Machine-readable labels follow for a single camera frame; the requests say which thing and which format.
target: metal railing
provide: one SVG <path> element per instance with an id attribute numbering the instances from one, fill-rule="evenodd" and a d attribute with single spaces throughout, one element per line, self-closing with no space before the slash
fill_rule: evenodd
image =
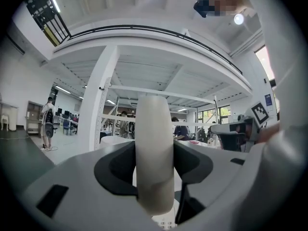
<path id="1" fill-rule="evenodd" d="M 142 25 L 104 26 L 104 27 L 98 27 L 98 28 L 86 30 L 86 31 L 83 31 L 83 32 L 80 32 L 80 33 L 76 33 L 76 34 L 72 35 L 68 40 L 75 39 L 75 38 L 78 38 L 80 36 L 87 35 L 87 34 L 90 34 L 90 33 L 104 32 L 104 31 L 111 31 L 111 30 L 121 30 L 121 29 L 144 30 L 144 31 L 158 32 L 158 33 L 163 33 L 163 34 L 175 36 L 177 38 L 181 38 L 183 40 L 189 41 L 189 42 L 196 44 L 196 45 L 208 50 L 209 52 L 217 55 L 222 60 L 226 61 L 229 65 L 231 65 L 233 68 L 235 68 L 241 75 L 243 75 L 242 71 L 237 66 L 235 66 L 226 57 L 224 57 L 223 55 L 221 55 L 219 52 L 212 49 L 211 47 L 199 42 L 198 40 L 196 40 L 194 38 L 183 35 L 181 33 L 177 33 L 177 32 L 174 32 L 174 31 L 170 31 L 170 30 L 167 30 L 167 29 L 162 29 L 162 28 L 158 28 L 158 27 L 154 27 L 154 26 L 142 26 Z"/>
<path id="2" fill-rule="evenodd" d="M 53 0 L 26 0 L 26 3 L 33 19 L 54 46 L 71 37 Z"/>
<path id="3" fill-rule="evenodd" d="M 165 35 L 174 36 L 183 40 L 186 40 L 190 43 L 198 45 L 207 51 L 215 54 L 234 69 L 236 69 L 241 75 L 243 75 L 242 71 L 236 67 L 231 61 L 229 61 L 226 57 L 220 54 L 218 51 L 213 48 L 201 43 L 200 41 L 191 38 L 187 35 L 177 33 L 171 30 L 154 27 L 154 26 L 142 26 L 142 25 L 115 25 L 115 26 L 104 26 L 97 27 L 94 29 L 86 30 L 80 33 L 76 33 L 71 35 L 69 30 L 67 29 L 63 19 L 61 18 L 59 12 L 56 9 L 53 0 L 26 0 L 27 8 L 30 11 L 33 19 L 37 22 L 40 29 L 45 33 L 46 37 L 51 41 L 54 46 L 61 44 L 67 38 L 68 40 L 78 38 L 83 35 L 96 33 L 96 32 L 104 32 L 111 30 L 121 30 L 121 29 L 129 29 L 129 30 L 143 30 L 143 31 L 151 31 L 162 33 Z"/>

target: white steel column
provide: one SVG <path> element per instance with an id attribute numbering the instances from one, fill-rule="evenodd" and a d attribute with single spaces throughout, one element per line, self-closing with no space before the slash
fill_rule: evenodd
<path id="1" fill-rule="evenodd" d="M 216 112 L 215 112 L 216 113 L 215 114 L 215 116 L 216 116 L 216 124 L 218 124 L 218 107 L 217 107 L 217 96 L 216 95 L 214 95 L 214 101 L 215 101 L 215 110 L 216 110 Z M 217 140 L 218 140 L 218 137 L 217 137 L 217 135 L 215 135 L 214 146 L 217 145 Z"/>
<path id="2" fill-rule="evenodd" d="M 119 101 L 120 101 L 120 98 L 118 97 L 117 99 L 116 99 L 116 108 L 115 108 L 115 116 L 117 115 L 117 109 L 118 109 L 118 107 L 119 107 Z M 112 136 L 114 136 L 115 135 L 115 131 L 116 131 L 116 120 L 114 120 L 113 121 L 113 123 L 112 123 Z"/>
<path id="3" fill-rule="evenodd" d="M 78 123 L 78 146 L 84 153 L 94 151 L 95 146 L 98 146 L 96 144 L 99 144 L 101 120 L 97 126 L 98 116 L 103 113 L 107 90 L 119 56 L 116 45 L 107 45 L 89 79 Z"/>
<path id="4" fill-rule="evenodd" d="M 199 123 L 199 117 L 198 117 L 198 108 L 196 109 L 196 117 L 195 117 L 195 121 L 196 123 Z M 195 128 L 195 137 L 196 137 L 196 141 L 198 141 L 198 127 Z"/>

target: black rubber pad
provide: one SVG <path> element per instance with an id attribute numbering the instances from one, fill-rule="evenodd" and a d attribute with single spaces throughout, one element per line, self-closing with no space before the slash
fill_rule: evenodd
<path id="1" fill-rule="evenodd" d="M 52 218 L 57 207 L 65 196 L 68 187 L 61 185 L 53 185 L 46 195 L 37 204 L 37 208 L 46 216 Z"/>
<path id="2" fill-rule="evenodd" d="M 242 160 L 240 158 L 233 158 L 230 160 L 230 162 L 235 163 L 235 164 L 239 164 L 239 165 L 243 165 L 245 160 Z"/>

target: ceiling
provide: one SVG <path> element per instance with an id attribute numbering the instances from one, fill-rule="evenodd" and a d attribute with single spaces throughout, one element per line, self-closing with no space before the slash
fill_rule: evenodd
<path id="1" fill-rule="evenodd" d="M 70 91 L 75 97 L 83 97 L 85 86 L 103 49 L 104 47 L 93 47 L 74 51 L 56 58 L 45 67 L 56 75 L 57 85 Z M 158 55 L 152 50 L 133 52 L 131 55 L 120 55 L 111 80 L 113 85 L 161 90 L 210 100 L 213 100 L 213 94 L 216 94 L 218 101 L 242 94 L 240 89 L 213 77 L 211 73 L 205 73 L 202 68 L 194 68 L 187 63 L 183 65 L 174 58 Z M 138 99 L 149 94 L 142 91 L 109 89 L 107 95 L 107 99 L 114 103 L 119 97 L 122 107 L 136 107 Z M 175 111 L 205 105 L 200 101 L 165 97 L 170 109 Z"/>
<path id="2" fill-rule="evenodd" d="M 183 28 L 199 35 L 206 33 L 230 53 L 260 28 L 258 16 L 251 9 L 244 12 L 245 24 L 240 26 L 234 23 L 233 16 L 204 19 L 193 9 L 196 0 L 56 1 L 72 34 L 85 30 L 85 25 L 96 28 L 125 22 L 130 24 L 134 19 L 135 23 L 150 24 L 180 33 Z"/>

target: cabinet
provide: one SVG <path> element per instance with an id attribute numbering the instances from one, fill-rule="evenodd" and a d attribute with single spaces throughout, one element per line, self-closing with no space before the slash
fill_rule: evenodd
<path id="1" fill-rule="evenodd" d="M 26 112 L 26 132 L 29 135 L 38 135 L 40 137 L 40 129 L 42 123 L 41 111 L 43 105 L 32 101 L 28 102 Z"/>

